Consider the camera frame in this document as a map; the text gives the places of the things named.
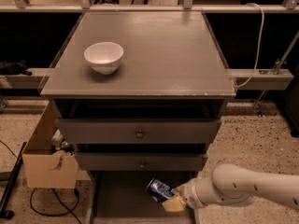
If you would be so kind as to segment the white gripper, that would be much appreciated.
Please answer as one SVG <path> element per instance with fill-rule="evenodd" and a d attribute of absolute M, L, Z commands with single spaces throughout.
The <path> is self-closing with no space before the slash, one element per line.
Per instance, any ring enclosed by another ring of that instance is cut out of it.
<path fill-rule="evenodd" d="M 171 213 L 184 211 L 187 205 L 194 210 L 205 208 L 205 190 L 205 179 L 193 178 L 182 186 L 182 197 L 180 194 L 176 194 L 164 201 L 162 206 L 166 212 Z"/>

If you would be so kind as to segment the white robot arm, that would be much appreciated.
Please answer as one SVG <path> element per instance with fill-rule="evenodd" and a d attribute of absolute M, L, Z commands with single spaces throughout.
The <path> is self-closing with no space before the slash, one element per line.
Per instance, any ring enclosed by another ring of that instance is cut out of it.
<path fill-rule="evenodd" d="M 211 204 L 241 207 L 253 204 L 255 197 L 298 210 L 299 176 L 260 173 L 221 164 L 210 176 L 193 178 L 175 188 L 175 195 L 162 206 L 166 212 L 196 210 Z"/>

